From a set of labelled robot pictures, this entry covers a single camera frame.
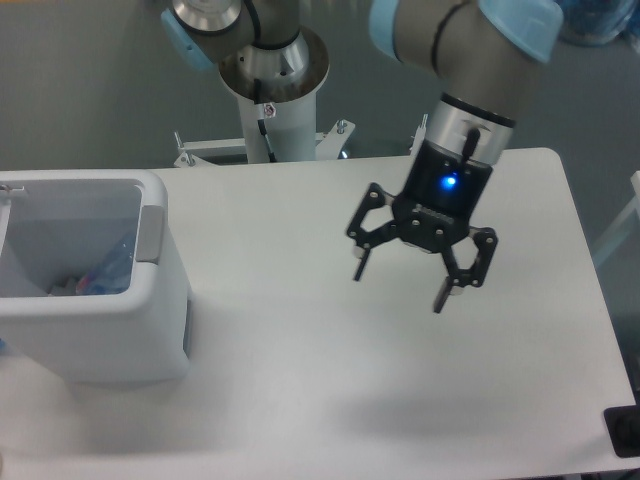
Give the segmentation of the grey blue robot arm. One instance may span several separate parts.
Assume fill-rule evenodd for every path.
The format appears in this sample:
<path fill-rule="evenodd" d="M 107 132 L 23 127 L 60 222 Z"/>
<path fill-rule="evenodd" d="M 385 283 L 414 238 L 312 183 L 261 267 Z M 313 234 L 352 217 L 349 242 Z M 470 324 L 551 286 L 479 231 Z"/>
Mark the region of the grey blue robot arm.
<path fill-rule="evenodd" d="M 235 95 L 252 163 L 315 160 L 316 94 L 329 60 L 296 1 L 173 1 L 165 32 L 194 69 L 216 66 Z M 563 23 L 552 1 L 376 1 L 369 34 L 385 55 L 447 83 L 397 194 L 371 184 L 347 227 L 357 257 L 392 240 L 442 257 L 440 312 L 484 283 L 498 238 L 472 213 Z"/>

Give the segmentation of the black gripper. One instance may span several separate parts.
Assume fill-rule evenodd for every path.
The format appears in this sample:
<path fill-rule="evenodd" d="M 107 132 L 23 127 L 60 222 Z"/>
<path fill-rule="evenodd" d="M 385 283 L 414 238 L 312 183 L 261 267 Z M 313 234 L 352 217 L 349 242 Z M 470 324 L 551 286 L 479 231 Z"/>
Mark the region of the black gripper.
<path fill-rule="evenodd" d="M 423 142 L 396 197 L 378 183 L 370 183 L 357 206 L 345 231 L 354 242 L 358 260 L 353 280 L 361 280 L 375 248 L 399 237 L 442 257 L 447 275 L 433 302 L 434 313 L 443 310 L 455 288 L 482 287 L 498 237 L 491 227 L 470 228 L 469 221 L 492 173 L 487 164 L 464 162 Z M 391 206 L 393 218 L 374 225 L 373 212 Z M 476 247 L 476 256 L 468 268 L 461 268 L 452 245 L 467 235 Z"/>

